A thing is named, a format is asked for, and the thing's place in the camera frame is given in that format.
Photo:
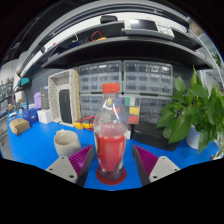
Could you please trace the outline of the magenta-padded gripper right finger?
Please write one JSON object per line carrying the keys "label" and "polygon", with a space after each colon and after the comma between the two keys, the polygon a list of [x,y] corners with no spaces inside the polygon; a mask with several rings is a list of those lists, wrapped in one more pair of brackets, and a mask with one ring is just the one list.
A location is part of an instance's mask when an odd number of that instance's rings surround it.
{"label": "magenta-padded gripper right finger", "polygon": [[168,157],[157,157],[137,145],[133,146],[132,155],[135,159],[139,178],[143,186],[180,170]]}

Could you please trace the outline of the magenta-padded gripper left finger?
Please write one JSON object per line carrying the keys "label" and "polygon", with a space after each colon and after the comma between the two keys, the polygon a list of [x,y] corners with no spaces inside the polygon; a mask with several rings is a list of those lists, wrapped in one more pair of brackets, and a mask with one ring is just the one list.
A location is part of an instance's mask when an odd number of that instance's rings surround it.
{"label": "magenta-padded gripper left finger", "polygon": [[60,156],[47,171],[83,187],[94,155],[94,146],[87,146],[69,157]]}

